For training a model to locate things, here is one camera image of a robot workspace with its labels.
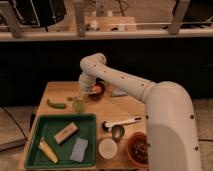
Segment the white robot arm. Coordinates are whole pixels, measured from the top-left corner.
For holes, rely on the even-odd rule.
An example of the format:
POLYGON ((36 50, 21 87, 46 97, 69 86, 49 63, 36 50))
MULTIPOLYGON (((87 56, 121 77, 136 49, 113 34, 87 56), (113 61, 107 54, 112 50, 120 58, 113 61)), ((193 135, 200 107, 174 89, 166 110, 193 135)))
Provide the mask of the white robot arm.
POLYGON ((202 171, 194 108, 182 86, 109 68, 101 53, 82 58, 80 68, 81 90, 100 78, 145 104, 149 171, 202 171))

